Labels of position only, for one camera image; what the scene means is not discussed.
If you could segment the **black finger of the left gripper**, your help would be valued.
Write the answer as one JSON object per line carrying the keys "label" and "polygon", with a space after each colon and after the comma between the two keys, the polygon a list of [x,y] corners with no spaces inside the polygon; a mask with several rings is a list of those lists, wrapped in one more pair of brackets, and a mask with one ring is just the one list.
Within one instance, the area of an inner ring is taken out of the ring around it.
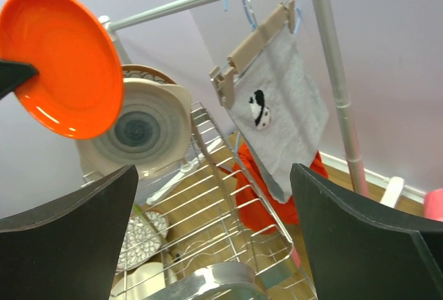
{"label": "black finger of the left gripper", "polygon": [[0,60],[0,99],[38,73],[39,71],[32,64]]}

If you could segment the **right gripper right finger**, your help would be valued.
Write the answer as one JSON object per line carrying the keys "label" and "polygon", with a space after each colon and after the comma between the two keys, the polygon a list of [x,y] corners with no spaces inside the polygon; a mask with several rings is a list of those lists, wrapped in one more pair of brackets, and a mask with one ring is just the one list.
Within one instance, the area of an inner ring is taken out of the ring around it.
{"label": "right gripper right finger", "polygon": [[442,223],[294,164],[293,198],[319,299],[441,299]]}

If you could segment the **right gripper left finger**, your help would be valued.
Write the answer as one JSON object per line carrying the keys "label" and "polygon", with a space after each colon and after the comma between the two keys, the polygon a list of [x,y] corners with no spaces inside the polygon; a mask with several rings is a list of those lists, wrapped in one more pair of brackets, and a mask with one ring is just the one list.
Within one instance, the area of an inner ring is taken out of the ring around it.
{"label": "right gripper left finger", "polygon": [[133,165],[1,219],[2,299],[108,299],[132,212]]}

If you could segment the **orange plate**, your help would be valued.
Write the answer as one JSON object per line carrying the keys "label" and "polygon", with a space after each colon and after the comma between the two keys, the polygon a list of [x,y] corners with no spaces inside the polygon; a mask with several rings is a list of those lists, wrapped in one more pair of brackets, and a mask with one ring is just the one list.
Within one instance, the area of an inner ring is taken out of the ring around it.
{"label": "orange plate", "polygon": [[116,121],[123,73],[110,36],[78,0],[6,0],[1,59],[33,65],[15,89],[41,125],[70,139],[92,139]]}

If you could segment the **grey swirl ceramic plate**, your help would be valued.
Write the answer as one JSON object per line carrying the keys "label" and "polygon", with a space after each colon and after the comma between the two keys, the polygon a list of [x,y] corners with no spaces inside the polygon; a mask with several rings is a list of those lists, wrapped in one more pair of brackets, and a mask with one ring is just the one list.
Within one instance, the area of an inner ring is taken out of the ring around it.
{"label": "grey swirl ceramic plate", "polygon": [[124,88],[123,106],[111,128],[94,139],[76,142],[88,180],[125,165],[134,165],[139,179],[155,178],[188,149],[192,99],[187,89],[144,78],[125,78]]}

